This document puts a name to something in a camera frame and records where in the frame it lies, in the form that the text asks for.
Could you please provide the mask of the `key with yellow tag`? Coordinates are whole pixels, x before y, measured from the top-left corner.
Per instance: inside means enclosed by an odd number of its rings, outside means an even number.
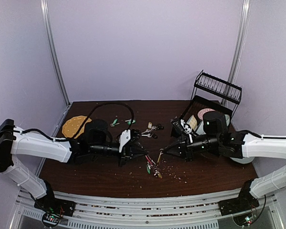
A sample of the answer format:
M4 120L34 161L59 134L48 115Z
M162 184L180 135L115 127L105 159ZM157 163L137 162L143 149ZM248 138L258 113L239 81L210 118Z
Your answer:
M159 164L159 163L160 163L161 157L162 157L162 155L163 155L163 151L164 151L164 149L163 149L163 148L161 148L161 149L160 149L160 152L159 152L158 159L157 159L157 164Z

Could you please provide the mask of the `metal keyring with red handle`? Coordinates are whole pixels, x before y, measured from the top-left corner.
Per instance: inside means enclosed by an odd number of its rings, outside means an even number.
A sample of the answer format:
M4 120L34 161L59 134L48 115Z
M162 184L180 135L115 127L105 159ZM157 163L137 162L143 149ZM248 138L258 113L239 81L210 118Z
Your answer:
M150 167L151 167L150 175L152 174L154 177L158 178L157 175L161 174L161 173L160 173L160 170L159 170L157 164L150 158L149 155L145 156L145 158L146 158L147 164L150 164Z

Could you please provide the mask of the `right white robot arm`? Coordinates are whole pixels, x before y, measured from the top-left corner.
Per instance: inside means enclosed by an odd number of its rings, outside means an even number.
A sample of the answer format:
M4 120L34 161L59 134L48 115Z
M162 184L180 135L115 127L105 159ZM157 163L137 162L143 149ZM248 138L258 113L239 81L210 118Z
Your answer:
M225 114L210 111L203 114L204 134L199 135L183 119L171 121L179 137L161 154L191 161L194 153L208 152L229 158L268 157L286 159L286 136L259 135L249 130L229 132ZM258 207L266 194L286 187L286 165L265 175L246 181L236 198L219 201L222 216Z

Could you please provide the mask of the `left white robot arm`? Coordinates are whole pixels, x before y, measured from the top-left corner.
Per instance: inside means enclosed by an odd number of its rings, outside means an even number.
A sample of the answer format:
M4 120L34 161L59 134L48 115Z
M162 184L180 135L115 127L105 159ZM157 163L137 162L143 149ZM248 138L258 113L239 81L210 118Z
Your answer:
M86 123L77 138L53 138L39 129L23 130L7 119L0 126L0 173L28 191L35 208L52 217L72 216L75 203L56 198L50 183L34 175L17 156L43 157L67 164L82 164L97 156L113 156L122 167L131 159L148 156L139 139L139 130L126 129L114 142L108 124L102 119Z

